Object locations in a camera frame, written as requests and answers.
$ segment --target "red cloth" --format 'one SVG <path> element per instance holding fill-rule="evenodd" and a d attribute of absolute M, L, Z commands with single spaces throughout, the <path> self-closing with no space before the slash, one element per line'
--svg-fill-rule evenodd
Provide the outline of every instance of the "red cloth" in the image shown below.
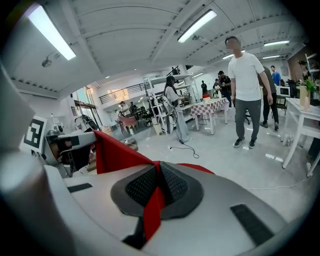
<path fill-rule="evenodd" d="M 134 151 L 124 143 L 101 131 L 94 130 L 93 132 L 96 136 L 95 158 L 97 174 L 114 172 L 143 164 L 155 165 L 157 173 L 160 173 L 160 161 L 151 161 L 149 158 Z M 200 165 L 189 163 L 179 163 L 179 165 L 214 174 Z M 144 233 L 147 241 L 160 227 L 161 209 L 164 207 L 164 194 L 162 190 L 157 187 L 143 211 Z"/>

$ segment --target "ceiling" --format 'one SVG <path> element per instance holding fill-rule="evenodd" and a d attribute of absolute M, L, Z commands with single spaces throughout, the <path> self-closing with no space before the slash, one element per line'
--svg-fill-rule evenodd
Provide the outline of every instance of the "ceiling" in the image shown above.
<path fill-rule="evenodd" d="M 9 76 L 23 87 L 50 91 L 58 98 L 134 69 L 159 70 L 173 64 L 214 66 L 228 55 L 227 36 L 258 58 L 287 58 L 308 39 L 278 0 L 46 0 L 39 1 L 76 57 L 66 60 L 24 17 L 1 58 Z M 217 16 L 195 35 L 178 37 L 212 9 Z M 290 40 L 264 47 L 265 42 Z M 42 67 L 46 57 L 52 65 Z"/>

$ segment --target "fluorescent light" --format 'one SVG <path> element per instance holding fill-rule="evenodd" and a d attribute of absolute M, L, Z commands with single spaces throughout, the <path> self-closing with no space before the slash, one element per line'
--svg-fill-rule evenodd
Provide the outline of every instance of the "fluorescent light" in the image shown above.
<path fill-rule="evenodd" d="M 198 18 L 186 31 L 183 32 L 178 38 L 179 43 L 184 43 L 189 37 L 191 37 L 198 29 L 200 29 L 208 21 L 216 17 L 217 14 L 213 10 L 206 11 L 200 18 Z"/>
<path fill-rule="evenodd" d="M 284 44 L 288 44 L 290 41 L 278 41 L 278 42 L 267 42 L 264 44 L 264 46 L 276 46 L 276 45 L 284 45 Z"/>
<path fill-rule="evenodd" d="M 42 6 L 37 7 L 29 16 L 29 20 L 44 37 L 69 61 L 76 57 L 66 41 L 59 34 Z"/>
<path fill-rule="evenodd" d="M 280 55 L 267 56 L 267 57 L 263 57 L 262 59 L 272 59 L 272 58 L 278 58 L 278 57 L 280 57 Z"/>
<path fill-rule="evenodd" d="M 200 75 L 202 75 L 203 74 L 203 72 L 201 72 L 201 73 L 199 73 L 199 74 L 196 74 L 195 76 L 193 76 L 192 78 L 196 78 L 196 77 L 198 77 L 198 76 L 200 76 Z"/>
<path fill-rule="evenodd" d="M 228 58 L 233 57 L 233 56 L 234 56 L 234 54 L 230 54 L 230 55 L 228 55 L 228 56 L 223 57 L 222 59 L 225 60 L 225 59 L 228 59 Z"/>

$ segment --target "man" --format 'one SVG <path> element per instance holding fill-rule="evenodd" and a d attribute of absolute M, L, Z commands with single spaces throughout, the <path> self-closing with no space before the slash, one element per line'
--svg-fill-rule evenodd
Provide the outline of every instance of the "man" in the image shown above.
<path fill-rule="evenodd" d="M 271 70 L 272 70 L 273 83 L 279 86 L 281 81 L 281 75 L 279 74 L 278 71 L 276 71 L 276 68 L 274 65 L 271 66 Z"/>
<path fill-rule="evenodd" d="M 274 80 L 272 78 L 272 75 L 270 73 L 269 68 L 267 68 L 266 66 L 263 66 L 263 68 L 264 68 L 264 72 L 266 74 L 266 77 L 269 80 L 273 104 L 269 105 L 268 99 L 267 99 L 268 92 L 267 92 L 266 87 L 264 86 L 260 76 L 258 76 L 259 84 L 261 86 L 263 86 L 263 89 L 262 89 L 262 92 L 263 92 L 263 122 L 260 122 L 260 125 L 265 128 L 268 128 L 268 116 L 269 116 L 270 107 L 271 107 L 272 112 L 273 112 L 273 118 L 274 118 L 274 130 L 278 131 L 279 117 L 278 117 L 278 109 L 277 109 L 277 90 L 276 90 Z"/>
<path fill-rule="evenodd" d="M 207 85 L 205 84 L 205 81 L 202 81 L 201 88 L 202 88 L 202 95 L 208 94 L 208 88 L 207 88 Z"/>
<path fill-rule="evenodd" d="M 215 82 L 214 82 L 214 84 L 213 84 L 213 89 L 215 89 L 216 86 L 218 86 L 218 85 L 219 85 L 219 79 L 216 78 L 216 79 L 215 79 Z"/>
<path fill-rule="evenodd" d="M 258 75 L 267 91 L 267 101 L 273 104 L 270 84 L 260 61 L 248 52 L 242 52 L 241 43 L 235 36 L 229 36 L 224 41 L 226 48 L 233 52 L 234 56 L 229 62 L 229 77 L 231 78 L 231 95 L 235 103 L 235 126 L 238 139 L 234 147 L 238 148 L 245 139 L 244 121 L 248 109 L 251 119 L 253 132 L 249 148 L 253 149 L 256 144 L 259 132 L 260 112 L 261 112 L 261 93 Z"/>
<path fill-rule="evenodd" d="M 219 86 L 221 87 L 221 94 L 222 96 L 226 97 L 227 100 L 229 101 L 229 110 L 230 110 L 232 106 L 232 101 L 231 101 L 230 92 L 228 91 L 227 86 L 231 85 L 231 80 L 227 75 L 225 75 L 225 73 L 222 70 L 219 71 L 218 75 L 220 76 Z"/>
<path fill-rule="evenodd" d="M 134 105 L 134 103 L 131 101 L 130 102 L 130 112 L 131 112 L 131 114 L 134 115 L 136 113 L 136 111 L 137 111 L 137 106 Z"/>
<path fill-rule="evenodd" d="M 173 75 L 178 75 L 178 71 L 174 67 L 172 67 L 172 74 Z"/>
<path fill-rule="evenodd" d="M 129 106 L 124 101 L 121 101 L 120 105 L 121 112 L 124 115 L 124 117 L 129 118 L 131 116 Z"/>

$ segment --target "potted plant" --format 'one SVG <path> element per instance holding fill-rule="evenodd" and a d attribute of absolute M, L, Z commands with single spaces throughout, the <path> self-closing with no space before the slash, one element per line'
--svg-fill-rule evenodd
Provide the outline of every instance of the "potted plant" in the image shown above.
<path fill-rule="evenodd" d="M 310 93 L 315 92 L 315 86 L 314 83 L 310 80 L 307 80 L 305 82 L 305 88 L 306 88 L 306 96 L 304 99 L 304 110 L 308 110 L 310 108 Z"/>

